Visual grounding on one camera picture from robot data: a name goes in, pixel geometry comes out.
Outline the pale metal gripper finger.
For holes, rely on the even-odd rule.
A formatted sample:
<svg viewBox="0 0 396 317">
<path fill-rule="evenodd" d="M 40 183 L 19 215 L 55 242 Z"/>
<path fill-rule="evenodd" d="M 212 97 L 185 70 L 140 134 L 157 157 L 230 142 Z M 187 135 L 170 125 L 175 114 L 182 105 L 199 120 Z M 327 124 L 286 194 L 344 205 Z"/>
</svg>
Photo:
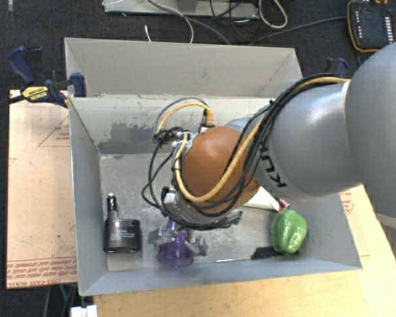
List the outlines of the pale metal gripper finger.
<svg viewBox="0 0 396 317">
<path fill-rule="evenodd" d="M 147 242 L 153 246 L 161 246 L 168 243 L 167 230 L 164 228 L 159 228 L 149 232 Z"/>
<path fill-rule="evenodd" d="M 192 236 L 187 240 L 187 247 L 194 256 L 207 256 L 208 246 L 202 236 Z"/>
</svg>

